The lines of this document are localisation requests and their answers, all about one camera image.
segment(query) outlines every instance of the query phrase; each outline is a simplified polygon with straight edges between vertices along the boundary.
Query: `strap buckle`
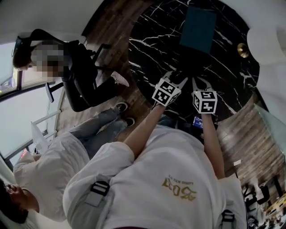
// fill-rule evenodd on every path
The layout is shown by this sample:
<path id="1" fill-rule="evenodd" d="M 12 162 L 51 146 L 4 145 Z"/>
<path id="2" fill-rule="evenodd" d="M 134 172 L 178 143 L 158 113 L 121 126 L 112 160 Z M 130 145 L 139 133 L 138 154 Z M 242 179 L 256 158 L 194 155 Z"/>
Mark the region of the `strap buckle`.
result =
<path id="1" fill-rule="evenodd" d="M 222 213 L 223 219 L 222 222 L 233 222 L 234 214 L 229 210 L 224 210 Z"/>
<path id="2" fill-rule="evenodd" d="M 109 191 L 109 184 L 105 181 L 96 181 L 92 185 L 90 191 L 100 194 L 102 196 L 106 196 Z"/>

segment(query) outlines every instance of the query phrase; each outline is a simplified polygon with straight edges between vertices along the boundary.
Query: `black outfit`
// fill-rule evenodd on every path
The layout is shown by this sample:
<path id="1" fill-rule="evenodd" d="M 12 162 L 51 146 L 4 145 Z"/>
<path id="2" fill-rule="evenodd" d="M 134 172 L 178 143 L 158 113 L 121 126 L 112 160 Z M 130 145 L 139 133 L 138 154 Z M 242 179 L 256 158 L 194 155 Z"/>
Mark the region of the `black outfit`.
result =
<path id="1" fill-rule="evenodd" d="M 67 47 L 72 64 L 69 69 L 66 68 L 62 81 L 69 103 L 75 112 L 97 106 L 118 95 L 112 77 L 96 86 L 98 70 L 83 44 Z"/>

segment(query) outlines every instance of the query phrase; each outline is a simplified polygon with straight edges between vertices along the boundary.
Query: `white sneaker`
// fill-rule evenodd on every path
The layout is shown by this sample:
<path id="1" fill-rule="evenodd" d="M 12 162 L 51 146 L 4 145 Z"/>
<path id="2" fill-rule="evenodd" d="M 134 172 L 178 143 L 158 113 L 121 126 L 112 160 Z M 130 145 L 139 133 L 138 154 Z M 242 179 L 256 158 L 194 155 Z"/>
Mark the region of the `white sneaker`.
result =
<path id="1" fill-rule="evenodd" d="M 114 78 L 116 84 L 122 84 L 126 87 L 129 87 L 129 83 L 127 82 L 127 80 L 118 72 L 113 72 L 111 74 L 111 77 Z"/>

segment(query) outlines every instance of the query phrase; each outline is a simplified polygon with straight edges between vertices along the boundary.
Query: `blue jeans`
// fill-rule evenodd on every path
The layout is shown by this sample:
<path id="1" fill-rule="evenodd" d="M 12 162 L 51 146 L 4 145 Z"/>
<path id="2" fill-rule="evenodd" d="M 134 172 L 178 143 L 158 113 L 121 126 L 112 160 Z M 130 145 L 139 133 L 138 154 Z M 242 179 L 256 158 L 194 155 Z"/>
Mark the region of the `blue jeans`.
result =
<path id="1" fill-rule="evenodd" d="M 111 107 L 69 131 L 84 145 L 89 159 L 93 158 L 102 145 L 113 142 L 117 135 L 127 127 L 127 123 L 119 118 L 119 113 L 117 107 Z M 98 132 L 109 123 L 111 124 L 103 131 Z"/>
<path id="2" fill-rule="evenodd" d="M 160 120 L 158 121 L 158 125 L 161 126 L 166 126 L 166 127 L 171 127 L 174 129 L 179 129 L 183 132 L 186 132 L 192 136 L 194 136 L 195 138 L 197 138 L 201 143 L 204 144 L 203 139 L 200 137 L 199 133 L 196 133 L 194 130 L 195 128 L 189 124 L 189 123 L 184 123 L 182 121 L 177 121 L 174 120 L 172 118 L 170 118 L 169 116 L 163 114 L 160 118 Z"/>

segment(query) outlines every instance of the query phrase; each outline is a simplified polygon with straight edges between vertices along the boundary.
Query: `gold round object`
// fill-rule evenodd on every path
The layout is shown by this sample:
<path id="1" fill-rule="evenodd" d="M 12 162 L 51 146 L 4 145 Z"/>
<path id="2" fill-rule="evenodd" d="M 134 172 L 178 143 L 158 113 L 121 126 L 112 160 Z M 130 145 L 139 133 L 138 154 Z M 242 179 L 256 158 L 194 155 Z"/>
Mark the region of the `gold round object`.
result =
<path id="1" fill-rule="evenodd" d="M 238 51 L 238 54 L 243 58 L 247 58 L 249 56 L 249 48 L 244 43 L 238 44 L 237 51 Z"/>

